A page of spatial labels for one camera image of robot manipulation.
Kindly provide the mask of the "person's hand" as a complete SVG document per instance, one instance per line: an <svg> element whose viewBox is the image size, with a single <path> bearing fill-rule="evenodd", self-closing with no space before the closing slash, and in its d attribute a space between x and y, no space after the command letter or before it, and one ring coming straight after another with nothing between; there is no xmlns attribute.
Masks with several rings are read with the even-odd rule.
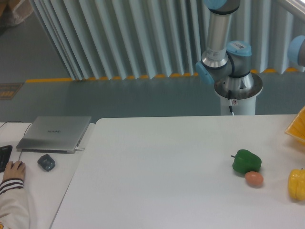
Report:
<svg viewBox="0 0 305 229"><path fill-rule="evenodd" d="M12 179L18 179L24 181L25 179L25 172L26 172L26 164L22 165L18 168L18 165L20 164L20 161L12 162L9 161L6 165L6 168L4 170L4 175L2 181L12 180Z"/></svg>

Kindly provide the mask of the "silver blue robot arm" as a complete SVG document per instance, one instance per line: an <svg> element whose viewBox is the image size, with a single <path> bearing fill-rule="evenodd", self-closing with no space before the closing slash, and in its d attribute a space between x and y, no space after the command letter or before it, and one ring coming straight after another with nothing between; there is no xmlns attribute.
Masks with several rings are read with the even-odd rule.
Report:
<svg viewBox="0 0 305 229"><path fill-rule="evenodd" d="M227 100L243 100L258 95L263 87L259 76L251 74L252 50L245 42L228 42L232 15L238 0L206 0L210 11L207 48L195 68L201 80L214 85L216 93Z"/></svg>

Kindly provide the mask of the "striped cream sleeve forearm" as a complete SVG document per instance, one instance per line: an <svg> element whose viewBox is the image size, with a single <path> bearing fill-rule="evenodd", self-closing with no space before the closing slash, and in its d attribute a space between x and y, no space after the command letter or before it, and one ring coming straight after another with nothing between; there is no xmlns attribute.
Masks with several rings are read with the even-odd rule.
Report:
<svg viewBox="0 0 305 229"><path fill-rule="evenodd" d="M0 227L28 229L30 212L23 180L10 178L0 184Z"/></svg>

